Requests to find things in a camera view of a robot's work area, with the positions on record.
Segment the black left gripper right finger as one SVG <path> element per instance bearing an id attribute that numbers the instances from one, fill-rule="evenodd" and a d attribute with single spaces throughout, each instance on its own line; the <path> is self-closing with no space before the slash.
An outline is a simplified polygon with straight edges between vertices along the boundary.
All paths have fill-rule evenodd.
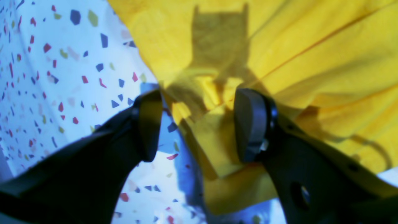
<path id="1" fill-rule="evenodd" d="M 237 89 L 234 125 L 240 161 L 264 166 L 288 224 L 397 223 L 397 187 L 305 134 L 270 97 Z"/>

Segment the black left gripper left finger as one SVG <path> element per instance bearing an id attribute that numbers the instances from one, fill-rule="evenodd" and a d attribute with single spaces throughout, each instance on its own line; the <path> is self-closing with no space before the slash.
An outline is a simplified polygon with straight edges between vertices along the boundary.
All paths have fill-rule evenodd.
<path id="1" fill-rule="evenodd" d="M 109 224 L 129 173 L 152 162 L 163 102 L 139 95 L 91 135 L 1 184 L 3 224 Z"/>

